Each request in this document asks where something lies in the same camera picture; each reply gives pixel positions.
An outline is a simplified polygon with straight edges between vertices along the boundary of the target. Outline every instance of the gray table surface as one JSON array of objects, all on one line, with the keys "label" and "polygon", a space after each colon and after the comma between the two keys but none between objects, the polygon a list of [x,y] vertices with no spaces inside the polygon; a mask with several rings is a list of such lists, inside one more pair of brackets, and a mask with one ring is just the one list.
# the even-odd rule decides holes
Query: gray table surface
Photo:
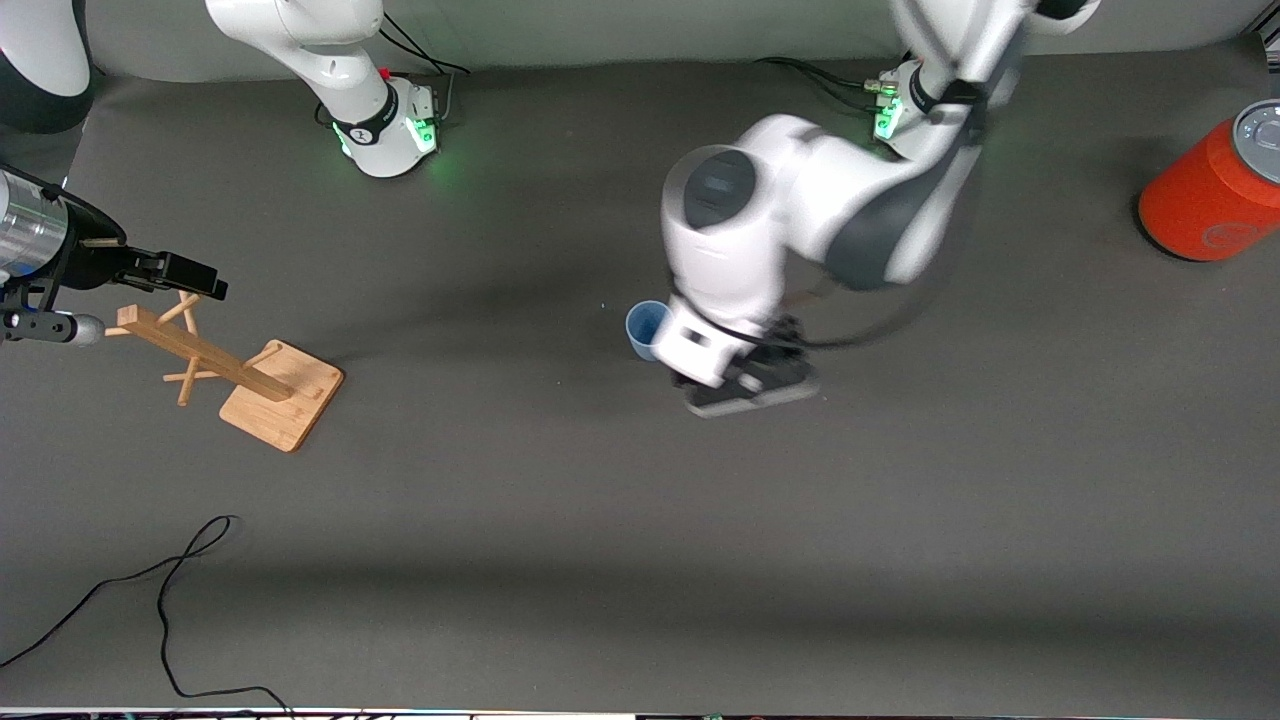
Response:
[{"label": "gray table surface", "polygon": [[[850,74],[876,64],[847,64]],[[188,689],[298,706],[1280,714],[1280,245],[1187,264],[1132,196],[1266,94],[1256,42],[1036,58],[936,307],[815,359],[822,396],[700,420],[622,318],[664,295],[672,163],[790,111],[763,65],[486,72],[372,181],[300,82],[118,81],[69,187],[221,270],[201,331],[347,384],[298,455],[187,409],[133,338],[0,355],[0,643],[244,523],[170,601]],[[172,297],[68,293],[113,316]],[[895,296],[841,295],[814,334]],[[173,706],[156,580],[0,671],[3,705]],[[247,697],[232,705],[265,705]]]}]

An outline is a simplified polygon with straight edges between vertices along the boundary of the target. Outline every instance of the orange can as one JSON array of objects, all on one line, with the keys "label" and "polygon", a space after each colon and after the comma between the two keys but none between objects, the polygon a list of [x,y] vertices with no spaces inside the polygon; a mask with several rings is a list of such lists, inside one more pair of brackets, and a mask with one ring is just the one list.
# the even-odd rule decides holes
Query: orange can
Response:
[{"label": "orange can", "polygon": [[1156,245],[1201,261],[1280,229],[1280,100],[1213,128],[1142,191],[1138,219]]}]

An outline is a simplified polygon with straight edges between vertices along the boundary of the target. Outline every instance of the blue cup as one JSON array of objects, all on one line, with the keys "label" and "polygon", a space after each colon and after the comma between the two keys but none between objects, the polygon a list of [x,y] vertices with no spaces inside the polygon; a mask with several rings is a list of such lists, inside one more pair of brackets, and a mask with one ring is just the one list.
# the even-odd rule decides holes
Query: blue cup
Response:
[{"label": "blue cup", "polygon": [[631,350],[635,350],[641,360],[649,363],[658,360],[653,354],[653,338],[669,314],[667,305],[657,300],[636,302],[627,311],[627,340],[631,341]]}]

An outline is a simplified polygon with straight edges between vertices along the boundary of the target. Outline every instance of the black cable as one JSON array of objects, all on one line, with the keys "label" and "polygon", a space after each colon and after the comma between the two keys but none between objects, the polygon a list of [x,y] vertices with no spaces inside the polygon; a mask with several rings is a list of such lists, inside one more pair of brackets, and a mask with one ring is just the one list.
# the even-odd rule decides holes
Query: black cable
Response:
[{"label": "black cable", "polygon": [[387,22],[392,23],[392,27],[394,27],[397,32],[399,32],[402,36],[404,36],[404,40],[407,40],[408,44],[412,45],[416,51],[415,50],[410,50],[404,45],[399,44],[396,38],[393,38],[390,35],[388,35],[387,31],[379,29],[378,33],[381,35],[383,37],[385,37],[392,45],[399,47],[401,50],[403,50],[403,51],[406,51],[406,53],[408,53],[411,55],[417,55],[419,58],[426,60],[428,63],[431,63],[433,65],[435,65],[435,69],[440,72],[442,76],[445,74],[444,73],[444,68],[453,68],[453,69],[461,72],[462,74],[471,74],[471,70],[463,68],[462,65],[456,65],[453,63],[445,63],[444,60],[439,60],[436,58],[433,58],[430,53],[428,53],[426,50],[422,50],[422,46],[419,45],[417,41],[413,40],[413,37],[410,33],[404,32],[404,28],[402,28],[399,26],[399,23],[396,22],[396,18],[390,17],[390,14],[388,14],[388,13],[383,13],[383,17],[387,18]]},{"label": "black cable", "polygon": [[415,51],[412,47],[408,47],[407,45],[402,44],[401,41],[396,40],[394,37],[387,35],[385,29],[379,29],[378,35],[383,36],[384,38],[387,38],[387,42],[390,42],[392,45],[394,45],[396,47],[399,47],[401,50],[408,53],[410,55],[413,55],[415,58],[421,58],[422,60],[426,60],[428,63],[431,63],[433,65],[435,65],[435,72],[440,73],[442,76],[444,74],[444,68],[440,67],[440,61],[439,60],[428,58],[426,55]]},{"label": "black cable", "polygon": [[[178,684],[178,679],[174,676],[173,667],[169,665],[169,615],[165,612],[164,600],[165,596],[169,594],[169,585],[173,582],[173,577],[178,573],[178,569],[182,568],[183,562],[193,557],[200,557],[209,548],[218,544],[218,542],[221,541],[223,537],[225,537],[227,533],[230,530],[232,521],[238,519],[239,516],[237,515],[218,515],[211,520],[209,520],[207,523],[205,523],[200,528],[200,530],[197,530],[196,534],[192,536],[191,542],[187,543],[187,547],[182,551],[180,555],[165,557],[164,560],[156,562],[155,565],[151,565],[145,570],[138,570],[137,573],[133,573],[131,575],[123,575],[120,578],[109,578],[106,580],[99,582],[87,593],[84,593],[84,597],[82,597],[81,601],[76,603],[76,607],[72,607],[72,610],[67,615],[63,615],[63,619],[55,623],[52,628],[50,628],[44,635],[40,637],[40,639],[27,646],[27,648],[19,652],[18,655],[14,655],[13,657],[5,660],[4,662],[0,662],[0,667],[8,667],[9,665],[13,665],[14,662],[24,657],[27,653],[45,644],[45,642],[49,641],[49,638],[51,638],[54,633],[60,630],[63,625],[65,625],[77,612],[79,612],[82,607],[84,607],[84,603],[87,603],[90,600],[93,598],[95,594],[97,594],[97,591],[114,583],[127,583],[129,580],[136,580],[143,575],[159,570],[160,568],[164,568],[165,565],[173,564],[173,568],[169,569],[169,574],[165,575],[164,582],[160,584],[160,592],[156,593],[156,614],[160,616],[160,624],[164,628],[164,633],[160,635],[160,664],[164,666],[164,673],[169,678],[169,685],[173,687],[173,692],[178,693],[180,697],[184,698],[261,692],[270,696],[271,700],[275,701],[275,703],[279,705],[285,714],[293,716],[293,710],[289,707],[289,705],[285,703],[283,700],[280,700],[280,696],[275,694],[274,691],[264,685],[246,685],[243,688],[230,688],[225,691],[205,691],[198,693],[188,693],[183,691],[182,687]],[[221,529],[218,530],[218,534],[215,534],[212,539],[210,539],[209,542],[200,544],[200,539],[205,537],[205,533],[207,533],[210,528],[212,528],[219,523],[221,523]]]},{"label": "black cable", "polygon": [[806,72],[810,72],[810,73],[820,77],[822,79],[824,79],[827,82],[831,82],[831,83],[835,83],[835,85],[840,85],[840,86],[844,86],[844,87],[851,87],[851,88],[855,88],[855,90],[863,90],[863,83],[861,82],[858,82],[858,81],[854,81],[854,79],[849,79],[849,78],[842,78],[842,77],[837,76],[836,73],[824,70],[824,69],[819,68],[818,65],[814,65],[813,63],[806,63],[804,60],[797,60],[796,58],[786,58],[786,56],[782,56],[782,55],[769,55],[768,58],[760,58],[759,60],[756,60],[756,63],[768,63],[768,64],[772,64],[772,65],[786,65],[788,68],[796,68],[799,70],[806,70]]},{"label": "black cable", "polygon": [[859,90],[861,90],[861,83],[854,83],[852,81],[847,81],[847,79],[845,79],[845,78],[842,78],[840,76],[828,73],[827,70],[823,70],[822,68],[810,65],[809,63],[805,63],[804,60],[795,60],[792,58],[772,56],[772,58],[760,58],[759,60],[756,60],[756,63],[769,63],[769,64],[774,64],[774,65],[786,65],[788,68],[794,68],[794,69],[799,70],[800,74],[803,74],[804,77],[809,78],[809,81],[813,82],[815,86],[818,86],[818,90],[826,92],[828,96],[831,96],[832,99],[835,99],[841,105],[845,105],[846,108],[851,108],[851,109],[858,110],[860,113],[876,114],[876,113],[879,111],[879,108],[877,108],[876,105],[864,104],[864,102],[856,102],[854,100],[850,100],[850,99],[845,97],[844,95],[841,95],[840,92],[837,92],[833,87],[831,87],[829,85],[827,85],[828,82],[832,82],[832,83],[836,83],[836,85],[838,85],[841,87],[849,87],[849,88],[858,87]]},{"label": "black cable", "polygon": [[[223,536],[225,536],[232,527],[232,519],[238,519],[238,518],[236,515],[219,515],[212,520],[205,523],[205,525],[200,528],[200,530],[197,530],[195,536],[192,536],[191,542],[187,543],[187,548],[182,551],[182,555],[178,556],[178,561],[174,562],[173,568],[169,569],[169,574],[164,577],[164,582],[160,583],[160,592],[156,593],[156,615],[160,616],[160,626],[161,626],[160,665],[164,666],[164,674],[165,676],[169,678],[169,685],[173,687],[173,692],[178,693],[184,698],[193,700],[200,697],[216,697],[228,694],[241,694],[247,692],[260,692],[270,696],[270,698],[274,700],[275,703],[280,706],[280,710],[292,716],[293,708],[291,708],[287,702],[280,700],[280,696],[275,694],[275,691],[268,688],[266,685],[244,685],[242,688],[228,688],[220,691],[204,691],[197,693],[188,693],[187,691],[182,689],[182,687],[178,684],[178,678],[174,676],[173,667],[169,665],[169,614],[165,612],[164,610],[164,598],[165,596],[169,594],[169,584],[173,582],[173,577],[178,574],[178,569],[182,568],[183,562],[186,562],[192,557],[198,556],[202,551],[205,551],[218,541],[223,539]],[[221,520],[224,524],[223,529],[218,532],[218,536],[215,536],[214,539],[209,541],[207,543],[202,544],[200,550],[197,550],[196,552],[192,552],[192,548],[196,547],[196,543],[200,541],[201,536],[205,534],[205,530],[211,528],[214,523],[218,523],[219,520]]]}]

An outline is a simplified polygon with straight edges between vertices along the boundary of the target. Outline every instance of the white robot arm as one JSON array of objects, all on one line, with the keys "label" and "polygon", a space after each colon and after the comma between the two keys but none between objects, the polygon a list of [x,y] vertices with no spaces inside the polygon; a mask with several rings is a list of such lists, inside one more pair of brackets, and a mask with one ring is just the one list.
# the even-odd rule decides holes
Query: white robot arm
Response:
[{"label": "white robot arm", "polygon": [[83,0],[0,0],[0,124],[47,135],[84,119],[93,94],[83,22]]},{"label": "white robot arm", "polygon": [[[1043,0],[1073,22],[1100,0]],[[735,146],[695,150],[663,188],[675,295],[654,354],[719,415],[806,397],[806,343],[780,318],[786,251],[855,291],[909,284],[936,255],[978,160],[993,95],[1016,81],[1033,0],[893,0],[916,54],[882,77],[876,137],[888,160],[818,126],[773,115]]]},{"label": "white robot arm", "polygon": [[436,149],[430,88],[384,78],[353,45],[378,33],[381,0],[206,0],[224,35],[301,77],[334,119],[343,152],[372,177],[394,177]]}]

